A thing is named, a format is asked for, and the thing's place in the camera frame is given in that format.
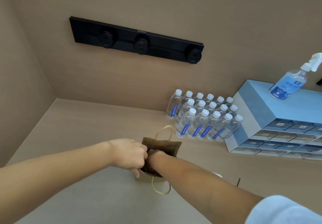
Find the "beige desk surface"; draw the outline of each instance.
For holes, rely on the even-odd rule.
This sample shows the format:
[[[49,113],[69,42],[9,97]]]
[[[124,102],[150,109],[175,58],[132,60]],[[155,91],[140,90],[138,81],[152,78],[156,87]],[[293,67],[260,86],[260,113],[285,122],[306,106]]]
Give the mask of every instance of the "beige desk surface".
[[[140,142],[168,124],[174,121],[160,111],[58,99],[8,164],[114,138]],[[240,177],[239,186],[255,194],[281,194],[322,214],[322,162],[232,154],[224,143],[208,140],[184,137],[182,142],[179,158],[233,184]],[[18,223],[209,222],[174,190],[159,195],[151,185],[136,182],[131,172],[110,167],[64,189]]]

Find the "light blue sleeve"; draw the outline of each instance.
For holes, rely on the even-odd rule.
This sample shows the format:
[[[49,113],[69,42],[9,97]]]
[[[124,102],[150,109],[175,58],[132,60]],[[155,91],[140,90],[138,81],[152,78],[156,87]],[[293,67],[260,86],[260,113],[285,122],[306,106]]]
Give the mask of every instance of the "light blue sleeve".
[[[298,203],[274,195],[263,199],[250,212],[245,224],[321,224],[322,216]]]

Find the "spray bottle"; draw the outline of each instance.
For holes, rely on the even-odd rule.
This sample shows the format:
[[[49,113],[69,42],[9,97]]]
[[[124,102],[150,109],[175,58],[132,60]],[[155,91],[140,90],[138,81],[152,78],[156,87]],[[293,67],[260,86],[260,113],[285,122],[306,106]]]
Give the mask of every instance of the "spray bottle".
[[[307,72],[315,72],[322,62],[322,53],[312,55],[309,62],[303,64],[299,70],[291,70],[270,88],[270,95],[277,100],[285,100],[296,92],[308,80]]]

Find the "forearm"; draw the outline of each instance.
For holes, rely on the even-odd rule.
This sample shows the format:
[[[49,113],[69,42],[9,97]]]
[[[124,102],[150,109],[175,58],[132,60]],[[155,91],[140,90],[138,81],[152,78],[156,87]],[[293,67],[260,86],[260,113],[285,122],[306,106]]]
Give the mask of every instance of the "forearm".
[[[0,223],[13,223],[62,189],[109,166],[110,145],[38,157],[0,169]]]
[[[261,197],[185,160],[159,153],[151,166],[212,223],[244,223]]]

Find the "drawer organizer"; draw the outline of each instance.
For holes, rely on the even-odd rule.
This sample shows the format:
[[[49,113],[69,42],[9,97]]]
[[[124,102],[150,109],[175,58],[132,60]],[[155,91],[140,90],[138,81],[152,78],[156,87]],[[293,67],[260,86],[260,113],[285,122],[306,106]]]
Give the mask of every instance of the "drawer organizer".
[[[322,93],[300,89],[279,101],[271,86],[247,80],[233,97],[244,120],[225,140],[228,151],[322,161]]]

